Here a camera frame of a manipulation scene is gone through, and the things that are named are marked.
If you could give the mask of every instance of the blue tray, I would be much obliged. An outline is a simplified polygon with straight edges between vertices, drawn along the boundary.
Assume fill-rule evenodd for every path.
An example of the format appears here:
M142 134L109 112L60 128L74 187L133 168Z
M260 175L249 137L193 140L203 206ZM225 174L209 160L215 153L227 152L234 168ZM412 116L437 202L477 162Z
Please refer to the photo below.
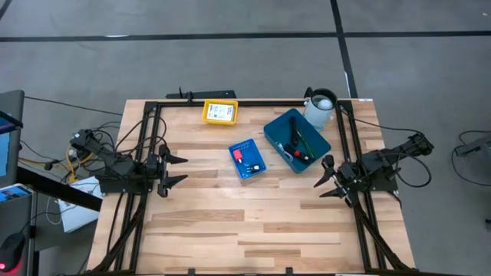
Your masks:
M237 162L233 158L232 152L234 150L240 150L242 154L242 163ZM266 171L266 164L262 160L261 153L259 153L258 147L255 145L253 139L246 140L244 142L235 144L229 147L230 156L232 157L232 161L236 166L237 173L241 179L246 179L251 176L255 176L258 173L262 173ZM251 165L259 165L259 171L250 173L247 171L247 167Z
M283 146L290 143L290 117L295 117L297 128L303 133L305 140L307 140L308 145L311 147L312 152L314 152L315 158L309 164L304 164L298 161L296 158L290 162L290 159L281 151L276 144L280 142ZM271 123L268 123L264 126L264 135L266 139L275 147L276 151L280 156L287 162L287 164L292 168L292 170L296 173L301 173L308 166L310 166L315 160L322 158L324 154L326 154L329 150L331 150L331 145L322 137L321 134L296 110L292 108L285 112L280 117L273 120ZM303 153L307 153L304 143L301 140L298 140L298 145L296 149L300 150Z

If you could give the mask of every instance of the computer mouse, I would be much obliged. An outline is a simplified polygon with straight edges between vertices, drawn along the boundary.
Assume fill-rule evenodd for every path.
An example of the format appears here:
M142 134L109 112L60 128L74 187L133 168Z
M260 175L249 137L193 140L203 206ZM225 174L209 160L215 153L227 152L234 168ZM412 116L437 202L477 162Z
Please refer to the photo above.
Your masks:
M22 233L9 235L0 247L0 271L9 272L14 269L22 256L25 237Z

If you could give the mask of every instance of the wooden table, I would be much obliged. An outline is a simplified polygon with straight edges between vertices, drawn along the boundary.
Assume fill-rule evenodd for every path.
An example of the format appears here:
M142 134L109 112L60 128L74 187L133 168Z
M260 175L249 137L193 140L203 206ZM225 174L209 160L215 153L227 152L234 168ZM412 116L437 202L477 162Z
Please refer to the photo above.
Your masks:
M127 101L118 140L141 120L144 104L145 100ZM353 105L356 118L378 123L373 102L353 100ZM323 173L320 160L295 174L264 137L264 125L290 108L239 104L237 124L228 127L204 123L200 107L163 108L165 139L173 153L189 160L168 168L170 175L185 173L189 178L170 190L167 199L156 190L149 195L137 273L187 273L188 268L196 273L284 273L286 267L295 273L363 271L353 211L343 200L318 197L334 187L332 182L312 188ZM384 147L380 129L357 125L364 152ZM353 150L347 118L345 126ZM119 150L135 147L138 134L136 129ZM332 145L330 154L339 166L344 160L336 119L321 134ZM228 146L249 138L254 138L268 170L241 181ZM399 203L386 192L372 194L381 234L402 261L414 265ZM106 254L117 198L118 194L104 198L89 269ZM112 242L120 234L124 203L125 198ZM367 237L377 267L368 233ZM129 266L132 244L130 237L123 268Z

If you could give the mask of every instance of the white label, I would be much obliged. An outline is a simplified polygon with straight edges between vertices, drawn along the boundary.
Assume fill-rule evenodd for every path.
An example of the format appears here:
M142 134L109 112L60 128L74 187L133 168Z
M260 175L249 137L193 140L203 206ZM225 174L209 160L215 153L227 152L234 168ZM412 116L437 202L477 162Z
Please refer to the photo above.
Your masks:
M206 119L232 122L232 118L233 118L233 106L228 104L215 104L215 103L210 103L208 105L208 113L206 115Z

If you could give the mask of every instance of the gray concrete floor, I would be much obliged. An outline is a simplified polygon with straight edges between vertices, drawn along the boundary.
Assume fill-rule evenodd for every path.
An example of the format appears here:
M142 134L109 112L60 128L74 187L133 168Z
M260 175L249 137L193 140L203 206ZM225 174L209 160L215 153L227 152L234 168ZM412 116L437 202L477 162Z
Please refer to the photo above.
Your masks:
M345 31L491 30L487 0L338 2ZM0 21L0 37L241 31L335 27L327 0L13 0ZM432 183L423 189L400 184L417 267L488 275L491 233L484 219L491 218L491 188L458 179L450 153L460 132L489 130L491 38L348 38L347 44L359 97L374 98L381 124L416 128L435 144L424 159ZM311 86L348 96L337 38L0 43L1 91L23 89L28 96L122 112L126 99L163 98L179 86L234 89L240 97L300 97ZM117 119L26 100L22 139L61 158L61 145L74 131ZM383 134L387 146L407 136ZM21 156L36 159L26 150ZM481 156L457 161L465 175L491 179ZM419 180L417 165L403 166L409 180ZM41 275L76 273L94 225L70 235L42 220L41 226L38 248L57 245L41 252Z

